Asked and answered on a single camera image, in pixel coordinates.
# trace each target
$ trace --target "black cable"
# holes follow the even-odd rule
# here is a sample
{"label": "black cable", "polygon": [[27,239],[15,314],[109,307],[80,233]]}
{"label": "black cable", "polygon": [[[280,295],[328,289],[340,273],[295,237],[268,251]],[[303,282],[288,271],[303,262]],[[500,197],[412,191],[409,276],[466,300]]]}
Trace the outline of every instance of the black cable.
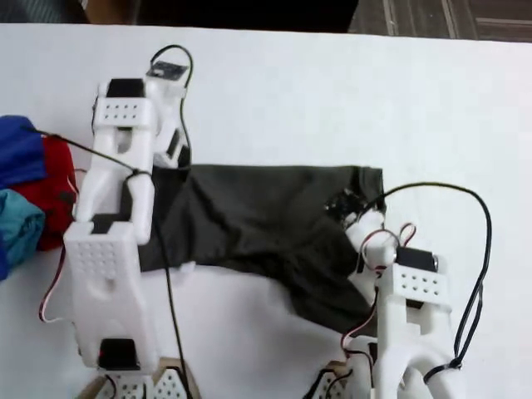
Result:
{"label": "black cable", "polygon": [[189,167],[190,167],[190,165],[192,165],[192,143],[190,142],[189,131],[186,128],[185,118],[183,116],[183,114],[184,114],[183,110],[184,110],[184,107],[185,107],[185,98],[186,98],[186,96],[188,94],[188,88],[189,88],[190,80],[192,79],[192,74],[194,73],[194,58],[192,57],[192,54],[190,54],[190,52],[185,47],[180,46],[179,44],[170,44],[168,46],[165,46],[165,47],[161,48],[159,51],[157,51],[153,55],[153,57],[150,59],[150,65],[153,66],[155,61],[157,61],[157,58],[159,58],[165,52],[167,52],[168,50],[170,50],[172,48],[176,48],[178,50],[181,50],[189,58],[189,68],[190,68],[189,69],[189,74],[186,77],[185,84],[183,85],[184,88],[186,89],[186,92],[185,92],[185,96],[182,97],[181,101],[180,101],[180,119],[181,119],[181,125],[183,126],[183,133],[185,133],[186,144],[189,147],[189,153],[190,153]]}
{"label": "black cable", "polygon": [[159,221],[156,218],[154,218],[154,227],[155,234],[157,234],[157,239],[159,240],[160,250],[162,252],[163,261],[165,264],[166,287],[168,288],[168,302],[170,303],[170,312],[172,313],[172,322],[174,323],[175,339],[177,340],[177,347],[180,352],[181,368],[183,369],[183,383],[185,385],[187,398],[192,398],[189,389],[189,379],[186,373],[185,355],[183,353],[183,346],[181,344],[180,329],[177,325],[177,318],[175,317],[174,294],[172,292],[172,284],[170,281],[170,256],[168,255],[168,248],[165,245],[165,239],[163,237]]}
{"label": "black cable", "polygon": [[106,374],[106,379],[107,379],[108,382],[111,383],[111,386],[113,387],[113,395],[112,395],[111,399],[115,399],[116,393],[118,392],[118,390],[116,388],[116,382],[111,378],[111,376],[109,374]]}
{"label": "black cable", "polygon": [[105,158],[106,160],[110,160],[111,162],[115,162],[116,164],[118,165],[121,165],[121,166],[124,166],[125,168],[131,170],[132,172],[134,172],[135,174],[139,173],[140,171],[136,168],[134,168],[133,166],[131,165],[128,165],[127,163],[125,162],[122,162],[121,160],[118,160],[116,158],[113,158],[112,156],[109,156],[107,154],[103,154],[102,152],[99,152],[99,151],[96,151],[96,150],[93,150],[92,148],[89,148],[87,147],[86,145],[83,145],[83,144],[79,144],[79,143],[76,143],[75,141],[72,141],[70,139],[67,139],[66,137],[63,137],[62,135],[57,135],[55,133],[48,133],[47,131],[40,131],[38,129],[35,129],[33,127],[26,127],[24,126],[23,129],[25,131],[31,131],[32,133],[38,133],[39,135],[44,135],[45,137],[52,137],[52,138],[56,138],[58,140],[61,140],[61,141],[64,141],[70,145],[74,145],[75,147],[77,148],[80,148],[82,150],[85,150],[87,152],[90,152],[94,155],[98,155],[102,158]]}
{"label": "black cable", "polygon": [[336,384],[338,381],[348,378],[351,374],[352,374],[352,369],[349,370],[347,374],[344,374],[343,376],[340,376],[340,377],[336,377],[334,380],[332,380],[327,390],[325,391],[325,399],[329,399],[331,397],[331,390],[333,389],[334,384]]}
{"label": "black cable", "polygon": [[310,389],[305,393],[303,396],[303,399],[312,399],[314,396],[314,393],[316,393],[316,390],[318,389],[319,382],[321,381],[323,375],[326,372],[334,372],[332,368],[322,368],[318,375],[316,376],[316,379],[314,380],[312,386],[310,386]]}
{"label": "black cable", "polygon": [[[470,346],[471,339],[473,338],[473,335],[475,334],[475,331],[478,327],[479,321],[480,321],[480,314],[482,311],[482,296],[484,292],[484,278],[488,272],[488,268],[490,266],[490,253],[491,253],[491,236],[492,236],[492,224],[491,224],[491,215],[490,210],[488,209],[488,206],[485,204],[484,200],[473,190],[469,190],[465,187],[461,187],[459,185],[450,185],[448,183],[440,183],[440,182],[434,182],[434,181],[422,181],[418,183],[410,183],[408,185],[400,185],[394,189],[391,189],[387,191],[386,193],[383,193],[381,195],[378,195],[375,199],[370,201],[362,210],[362,212],[359,213],[357,220],[360,220],[360,218],[370,209],[372,209],[376,204],[378,204],[380,201],[384,200],[389,195],[392,195],[396,193],[397,191],[402,191],[406,189],[411,189],[414,187],[441,187],[451,190],[457,190],[461,191],[462,193],[467,193],[471,196],[473,196],[478,203],[480,204],[480,207],[484,211],[485,216],[485,223],[486,223],[486,236],[485,236],[485,251],[484,251],[484,260],[482,262],[482,269],[480,270],[479,277],[475,281],[475,286],[473,287],[473,290],[471,292],[471,295],[469,297],[469,300],[467,301],[467,305],[465,306],[464,313],[462,314],[462,318],[460,320],[460,324],[458,326],[458,330],[456,331],[455,336],[455,344],[454,344],[454,353],[455,358],[450,361],[446,365],[434,367],[432,370],[430,370],[425,376],[424,381],[425,383],[428,383],[428,381],[438,372],[441,372],[443,370],[447,370],[449,368],[455,368],[459,369],[461,368],[462,361],[464,359],[464,356],[467,353],[467,349]],[[478,298],[478,303],[476,306],[475,311],[475,318],[473,319],[473,322],[471,323],[471,327],[469,332],[467,333],[464,341],[464,345],[462,349],[460,350],[460,344],[461,339],[464,334],[464,329],[466,328],[467,320],[469,319],[471,310],[473,309],[473,305],[475,303],[475,300]]]}

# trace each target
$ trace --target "black fabric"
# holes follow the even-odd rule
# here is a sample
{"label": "black fabric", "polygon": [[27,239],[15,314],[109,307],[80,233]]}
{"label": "black fabric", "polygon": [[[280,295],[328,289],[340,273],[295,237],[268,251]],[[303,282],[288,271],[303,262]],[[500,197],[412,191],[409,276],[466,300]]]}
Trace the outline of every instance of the black fabric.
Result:
{"label": "black fabric", "polygon": [[[381,170],[193,165],[155,168],[153,181],[154,217],[173,264],[194,260],[274,278],[299,316],[339,332],[366,319],[369,306],[347,280],[357,253],[323,207],[346,187],[375,198]],[[139,253],[143,271],[163,267],[156,239]]]}

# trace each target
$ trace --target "white table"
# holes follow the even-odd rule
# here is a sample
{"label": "white table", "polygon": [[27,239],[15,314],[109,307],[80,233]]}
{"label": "white table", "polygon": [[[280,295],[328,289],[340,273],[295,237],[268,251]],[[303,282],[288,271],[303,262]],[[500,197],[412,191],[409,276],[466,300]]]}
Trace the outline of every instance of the white table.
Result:
{"label": "white table", "polygon": [[[532,391],[529,204],[532,46],[411,38],[163,27],[0,26],[0,114],[91,143],[100,81],[142,76],[177,42],[195,58],[185,106],[196,163],[372,165],[387,188],[465,185],[494,220],[485,309],[463,372],[470,397]],[[89,156],[73,150],[76,166]],[[388,200],[388,223],[418,225],[413,244],[451,267],[455,325],[480,270],[484,217],[466,195],[418,189]],[[73,397],[93,376],[73,329],[37,306],[55,254],[0,283],[2,397]],[[161,271],[145,275],[162,352],[176,356]],[[338,334],[293,315],[279,284],[219,268],[173,273],[185,355],[204,398],[299,398]],[[50,312],[69,312],[68,281]]]}

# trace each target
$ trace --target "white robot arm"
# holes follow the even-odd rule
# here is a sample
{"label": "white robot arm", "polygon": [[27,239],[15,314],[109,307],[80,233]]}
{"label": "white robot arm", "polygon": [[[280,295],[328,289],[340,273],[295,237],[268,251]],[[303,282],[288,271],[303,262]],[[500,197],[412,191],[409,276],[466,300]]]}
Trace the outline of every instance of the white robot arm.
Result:
{"label": "white robot arm", "polygon": [[[363,246],[365,237],[383,222],[381,213],[370,210],[346,230],[369,267],[354,283],[372,293],[377,310],[377,338],[358,336],[346,347],[352,369],[346,392],[367,399],[465,397],[459,370],[439,372],[423,382],[430,370],[454,358],[446,265],[442,257],[398,247],[385,234]],[[382,276],[377,278],[370,269],[379,267]],[[374,369],[366,357],[349,356],[353,351],[374,356]]]}
{"label": "white robot arm", "polygon": [[156,62],[144,79],[101,85],[96,100],[93,148],[123,165],[92,156],[64,240],[80,354],[104,373],[150,375],[159,364],[137,246],[150,240],[153,165],[188,162],[178,112],[185,71]]}

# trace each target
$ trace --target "red cloth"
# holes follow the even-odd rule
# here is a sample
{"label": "red cloth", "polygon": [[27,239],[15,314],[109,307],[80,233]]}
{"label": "red cloth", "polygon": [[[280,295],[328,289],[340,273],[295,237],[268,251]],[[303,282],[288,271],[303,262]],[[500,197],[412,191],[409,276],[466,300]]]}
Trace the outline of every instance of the red cloth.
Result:
{"label": "red cloth", "polygon": [[10,188],[45,213],[44,230],[37,249],[47,251],[62,245],[63,234],[73,221],[72,207],[76,202],[77,187],[68,144],[53,137],[44,138],[42,143],[47,177]]}

